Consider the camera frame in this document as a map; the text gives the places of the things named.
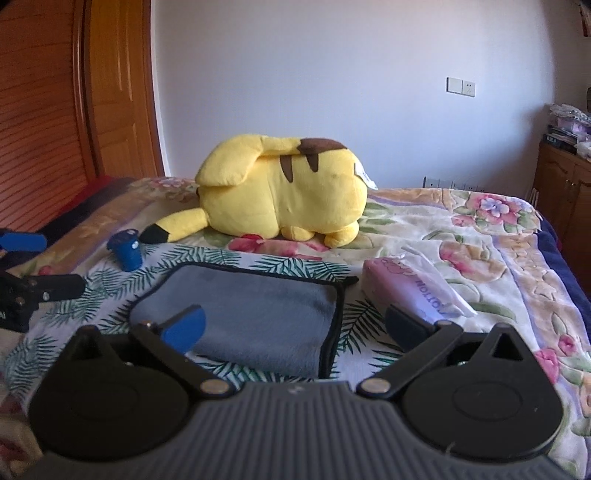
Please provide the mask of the white wall switch socket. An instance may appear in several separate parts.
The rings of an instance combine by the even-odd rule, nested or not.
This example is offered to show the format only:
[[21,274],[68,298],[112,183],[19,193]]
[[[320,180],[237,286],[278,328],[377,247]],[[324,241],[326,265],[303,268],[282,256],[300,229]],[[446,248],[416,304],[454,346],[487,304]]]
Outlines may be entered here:
[[464,95],[474,98],[476,96],[476,84],[472,81],[448,77],[446,91],[450,94]]

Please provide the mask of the dark red blanket edge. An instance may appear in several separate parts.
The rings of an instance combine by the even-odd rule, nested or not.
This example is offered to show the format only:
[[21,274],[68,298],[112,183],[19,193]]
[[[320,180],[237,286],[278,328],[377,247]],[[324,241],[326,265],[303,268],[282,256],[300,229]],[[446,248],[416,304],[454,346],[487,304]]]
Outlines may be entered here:
[[134,179],[130,177],[98,177],[76,194],[58,215],[37,233],[45,237],[47,246],[53,245],[100,207],[125,193],[133,182]]

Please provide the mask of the wooden room door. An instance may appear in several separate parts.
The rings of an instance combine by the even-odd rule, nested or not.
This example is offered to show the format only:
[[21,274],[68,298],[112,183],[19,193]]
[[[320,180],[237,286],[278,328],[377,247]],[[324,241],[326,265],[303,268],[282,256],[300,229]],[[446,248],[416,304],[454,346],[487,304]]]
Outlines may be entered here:
[[86,1],[84,21],[89,128],[98,171],[135,179],[161,176],[151,3]]

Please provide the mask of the purple and grey towel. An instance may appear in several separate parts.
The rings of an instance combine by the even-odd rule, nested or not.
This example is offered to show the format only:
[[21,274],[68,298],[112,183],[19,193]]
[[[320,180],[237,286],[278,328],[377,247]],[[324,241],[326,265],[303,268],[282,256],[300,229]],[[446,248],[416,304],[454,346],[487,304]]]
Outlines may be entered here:
[[263,372],[326,379],[339,343],[346,288],[354,282],[183,263],[131,304],[129,322],[161,325],[197,305],[205,325],[190,346],[195,354]]

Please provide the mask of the stack of folded clothes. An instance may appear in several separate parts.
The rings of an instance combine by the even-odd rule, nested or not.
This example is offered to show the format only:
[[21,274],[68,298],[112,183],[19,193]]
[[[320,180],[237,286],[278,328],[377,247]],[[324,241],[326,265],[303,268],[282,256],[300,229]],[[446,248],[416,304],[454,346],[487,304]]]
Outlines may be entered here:
[[568,104],[552,104],[543,140],[557,149],[589,160],[590,115]]

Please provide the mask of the purple tissue pack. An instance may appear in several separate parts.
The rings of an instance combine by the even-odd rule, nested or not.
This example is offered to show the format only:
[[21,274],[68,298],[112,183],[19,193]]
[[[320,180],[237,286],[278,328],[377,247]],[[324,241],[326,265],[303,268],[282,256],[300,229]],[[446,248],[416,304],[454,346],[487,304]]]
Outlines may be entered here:
[[394,256],[367,259],[361,288],[383,315],[392,305],[429,323],[477,315],[431,261],[409,246]]

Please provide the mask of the floral bed blanket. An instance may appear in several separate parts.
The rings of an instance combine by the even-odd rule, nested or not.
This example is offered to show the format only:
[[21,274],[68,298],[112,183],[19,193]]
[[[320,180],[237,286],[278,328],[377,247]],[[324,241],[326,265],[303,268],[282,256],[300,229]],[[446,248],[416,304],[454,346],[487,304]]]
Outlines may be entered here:
[[552,228],[526,201],[450,189],[372,193],[351,244],[329,250],[304,243],[233,238],[206,229],[170,245],[146,246],[142,266],[121,271],[108,237],[142,229],[197,204],[197,187],[177,178],[142,179],[119,195],[102,193],[88,211],[70,213],[46,230],[48,249],[18,261],[19,276],[82,274],[77,300],[42,307],[29,333],[1,335],[1,475],[12,479],[40,452],[24,419],[41,377],[71,334],[91,323],[106,333],[125,329],[131,302],[179,263],[204,261],[314,279],[339,280],[365,261],[420,251],[474,309],[468,331],[512,324],[556,386],[565,408],[551,457],[573,476],[590,474],[590,304],[557,248]]

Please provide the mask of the yellow Pikachu plush toy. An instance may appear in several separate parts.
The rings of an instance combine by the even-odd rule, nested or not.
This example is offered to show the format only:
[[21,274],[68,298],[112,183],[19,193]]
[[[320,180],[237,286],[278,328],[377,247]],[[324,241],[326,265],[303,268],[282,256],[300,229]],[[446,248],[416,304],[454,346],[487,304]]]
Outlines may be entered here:
[[200,166],[197,208],[146,227],[145,244],[176,242],[206,227],[226,235],[283,236],[349,245],[376,183],[338,141],[245,134],[221,142]]

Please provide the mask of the wooden side cabinet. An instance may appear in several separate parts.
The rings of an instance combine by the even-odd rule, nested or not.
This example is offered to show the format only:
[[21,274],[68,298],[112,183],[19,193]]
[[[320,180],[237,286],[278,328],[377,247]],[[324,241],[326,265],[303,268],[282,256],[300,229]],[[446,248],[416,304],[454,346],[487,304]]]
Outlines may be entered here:
[[546,142],[539,146],[533,189],[566,263],[590,295],[590,162]]

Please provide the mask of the small blue cylinder cup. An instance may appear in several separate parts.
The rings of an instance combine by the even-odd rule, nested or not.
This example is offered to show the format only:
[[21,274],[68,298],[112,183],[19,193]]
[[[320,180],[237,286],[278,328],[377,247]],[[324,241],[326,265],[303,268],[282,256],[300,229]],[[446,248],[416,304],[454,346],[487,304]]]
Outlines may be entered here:
[[112,252],[124,272],[131,272],[141,267],[142,257],[135,229],[126,229],[113,234],[107,242],[107,250]]

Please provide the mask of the louvered wooden wardrobe door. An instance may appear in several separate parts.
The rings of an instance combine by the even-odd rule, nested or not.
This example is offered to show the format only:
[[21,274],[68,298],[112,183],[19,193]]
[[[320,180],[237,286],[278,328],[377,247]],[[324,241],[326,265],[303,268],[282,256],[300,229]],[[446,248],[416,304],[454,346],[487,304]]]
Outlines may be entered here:
[[1,225],[35,231],[97,176],[83,117],[81,1],[1,11]]

